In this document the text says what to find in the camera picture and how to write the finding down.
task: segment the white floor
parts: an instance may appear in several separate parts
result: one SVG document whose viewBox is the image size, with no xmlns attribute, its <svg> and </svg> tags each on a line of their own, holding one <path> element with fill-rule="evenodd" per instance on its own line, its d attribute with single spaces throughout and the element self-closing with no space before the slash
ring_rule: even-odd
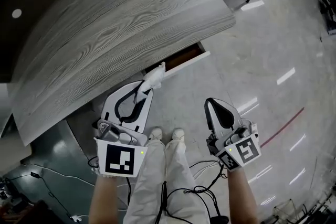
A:
<svg viewBox="0 0 336 224">
<path fill-rule="evenodd" d="M 224 1 L 234 9 L 244 0 Z M 260 143 L 266 142 L 262 157 L 245 169 L 262 221 L 289 199 L 298 210 L 303 203 L 309 210 L 334 183 L 336 42 L 320 41 L 325 29 L 316 0 L 251 3 L 257 1 L 264 4 L 238 9 L 233 28 L 202 42 L 210 56 L 154 91 L 146 129 L 161 126 L 169 134 L 184 128 L 193 164 L 213 158 L 205 142 L 205 99 L 240 108 L 243 117 L 258 124 Z M 209 168 L 197 183 L 209 185 L 218 172 L 218 166 Z M 219 179 L 213 191 L 221 213 L 229 215 L 227 180 Z M 212 201 L 205 199 L 214 216 Z M 284 210 L 291 214 L 293 206 Z"/>
</svg>

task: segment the equipment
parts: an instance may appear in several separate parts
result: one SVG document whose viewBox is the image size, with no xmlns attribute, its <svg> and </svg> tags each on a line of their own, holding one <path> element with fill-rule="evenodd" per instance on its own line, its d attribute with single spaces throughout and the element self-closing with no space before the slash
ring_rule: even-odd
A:
<svg viewBox="0 0 336 224">
<path fill-rule="evenodd" d="M 242 119 L 230 104 L 208 98 L 204 104 L 212 134 L 206 140 L 210 154 L 217 156 L 229 171 L 261 156 L 257 124 Z"/>
<path fill-rule="evenodd" d="M 108 176 L 137 177 L 146 154 L 147 136 L 142 134 L 152 103 L 153 90 L 147 98 L 134 106 L 130 116 L 121 116 L 119 108 L 137 91 L 143 81 L 129 83 L 109 95 L 100 120 L 96 137 L 99 172 Z"/>
</svg>

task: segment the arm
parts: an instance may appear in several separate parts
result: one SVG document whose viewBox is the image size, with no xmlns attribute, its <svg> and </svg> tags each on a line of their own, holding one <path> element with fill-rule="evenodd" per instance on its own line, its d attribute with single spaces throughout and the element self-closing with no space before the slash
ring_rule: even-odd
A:
<svg viewBox="0 0 336 224">
<path fill-rule="evenodd" d="M 243 169 L 228 172 L 232 224 L 257 224 L 257 204 Z"/>
<path fill-rule="evenodd" d="M 89 224 L 117 224 L 117 180 L 98 176 L 90 207 Z"/>
</svg>

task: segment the white shoe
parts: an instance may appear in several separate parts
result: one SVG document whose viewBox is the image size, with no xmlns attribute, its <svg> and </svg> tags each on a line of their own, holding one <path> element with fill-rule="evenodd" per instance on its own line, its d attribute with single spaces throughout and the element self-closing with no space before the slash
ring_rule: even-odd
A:
<svg viewBox="0 0 336 224">
<path fill-rule="evenodd" d="M 155 127 L 148 137 L 148 140 L 154 140 L 154 139 L 157 140 L 162 139 L 162 130 L 159 127 Z"/>
<path fill-rule="evenodd" d="M 181 128 L 175 129 L 172 134 L 172 140 L 180 140 L 181 142 L 184 142 L 184 130 Z"/>
</svg>

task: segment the red line on floor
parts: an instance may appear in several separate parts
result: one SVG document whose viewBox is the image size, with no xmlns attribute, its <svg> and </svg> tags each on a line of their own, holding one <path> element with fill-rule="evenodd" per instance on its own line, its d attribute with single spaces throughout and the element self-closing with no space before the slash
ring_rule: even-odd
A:
<svg viewBox="0 0 336 224">
<path fill-rule="evenodd" d="M 292 117 L 283 127 L 281 127 L 281 129 L 279 131 L 277 131 L 274 135 L 272 135 L 268 140 L 266 140 L 265 142 L 262 143 L 262 145 L 260 147 L 265 146 L 266 144 L 268 144 L 271 140 L 273 140 L 274 137 L 276 137 L 279 133 L 281 133 L 293 120 L 295 120 L 295 118 L 300 115 L 300 113 L 304 110 L 304 107 L 302 109 L 300 109 L 300 111 L 298 113 L 296 113 L 294 115 L 294 117 Z"/>
</svg>

